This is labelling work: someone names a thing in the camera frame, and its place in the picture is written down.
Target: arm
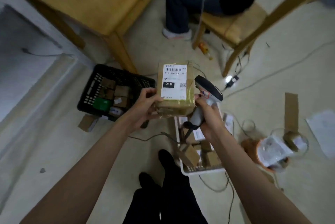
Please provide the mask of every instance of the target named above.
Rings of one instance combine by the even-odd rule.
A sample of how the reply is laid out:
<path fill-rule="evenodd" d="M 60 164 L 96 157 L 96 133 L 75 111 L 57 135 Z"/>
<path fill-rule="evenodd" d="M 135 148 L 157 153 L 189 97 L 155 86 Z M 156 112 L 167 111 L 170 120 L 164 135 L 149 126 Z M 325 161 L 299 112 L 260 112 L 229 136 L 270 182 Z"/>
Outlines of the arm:
<path fill-rule="evenodd" d="M 252 223 L 311 224 L 299 209 L 253 163 L 225 128 L 217 106 L 196 99 L 203 108 L 206 122 L 201 130 L 211 142 L 232 180 L 235 190 Z"/>
<path fill-rule="evenodd" d="M 21 224 L 86 223 L 123 143 L 144 121 L 156 118 L 151 115 L 151 106 L 154 101 L 161 101 L 161 97 L 146 97 L 153 93 L 156 93 L 153 88 L 143 89 L 134 106 L 58 181 Z"/>

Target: white sneaker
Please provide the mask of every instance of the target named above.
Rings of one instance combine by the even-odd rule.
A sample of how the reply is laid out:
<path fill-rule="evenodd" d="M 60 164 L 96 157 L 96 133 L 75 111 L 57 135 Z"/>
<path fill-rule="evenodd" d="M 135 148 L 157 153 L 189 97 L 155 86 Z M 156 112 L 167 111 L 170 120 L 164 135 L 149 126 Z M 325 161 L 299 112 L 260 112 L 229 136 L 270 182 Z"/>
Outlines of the white sneaker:
<path fill-rule="evenodd" d="M 191 29 L 188 32 L 185 32 L 183 34 L 176 34 L 174 32 L 169 31 L 166 28 L 163 28 L 162 31 L 165 38 L 169 40 L 190 40 L 192 38 L 192 31 Z"/>

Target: black plastic crate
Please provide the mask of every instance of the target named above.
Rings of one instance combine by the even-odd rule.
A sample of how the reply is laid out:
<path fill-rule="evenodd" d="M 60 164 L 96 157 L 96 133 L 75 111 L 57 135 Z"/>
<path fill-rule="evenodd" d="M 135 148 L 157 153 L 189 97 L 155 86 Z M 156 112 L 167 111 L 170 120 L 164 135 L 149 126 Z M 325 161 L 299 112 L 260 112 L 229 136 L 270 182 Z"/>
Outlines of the black plastic crate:
<path fill-rule="evenodd" d="M 155 88 L 156 86 L 156 81 L 152 78 L 133 74 L 126 70 L 116 69 L 107 65 L 97 64 L 84 88 L 77 108 L 79 111 L 99 117 L 107 116 L 110 121 L 116 121 L 118 118 L 111 116 L 108 112 L 104 112 L 93 107 L 93 103 L 98 96 L 100 88 L 102 87 L 100 84 L 102 78 L 112 79 L 118 86 L 130 87 L 134 96 L 131 100 L 130 106 L 136 102 L 143 88 Z"/>

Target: light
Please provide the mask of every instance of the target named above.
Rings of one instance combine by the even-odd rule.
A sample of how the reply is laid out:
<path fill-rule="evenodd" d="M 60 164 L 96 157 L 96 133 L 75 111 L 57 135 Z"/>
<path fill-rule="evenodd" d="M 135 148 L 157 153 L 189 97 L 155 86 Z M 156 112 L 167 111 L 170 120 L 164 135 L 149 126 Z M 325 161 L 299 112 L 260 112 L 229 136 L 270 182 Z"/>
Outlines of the light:
<path fill-rule="evenodd" d="M 232 76 L 230 76 L 230 75 L 227 76 L 226 79 L 225 79 L 226 83 L 228 83 L 231 79 L 232 79 Z"/>

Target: wooden chair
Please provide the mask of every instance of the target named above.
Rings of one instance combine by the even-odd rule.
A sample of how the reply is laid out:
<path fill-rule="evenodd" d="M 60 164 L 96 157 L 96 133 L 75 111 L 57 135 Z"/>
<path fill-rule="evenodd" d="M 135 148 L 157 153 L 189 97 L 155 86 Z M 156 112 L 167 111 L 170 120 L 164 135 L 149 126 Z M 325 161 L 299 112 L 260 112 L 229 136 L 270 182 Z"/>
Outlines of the wooden chair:
<path fill-rule="evenodd" d="M 222 74 L 223 77 L 226 77 L 242 50 L 247 48 L 246 53 L 250 54 L 252 45 L 259 35 L 297 7 L 309 1 L 311 0 L 285 0 L 270 15 L 267 15 L 257 3 L 254 3 L 244 13 L 235 16 L 218 17 L 204 12 L 201 16 L 199 33 L 195 37 L 192 47 L 195 49 L 199 45 L 206 28 L 231 46 L 234 52 L 226 62 Z"/>

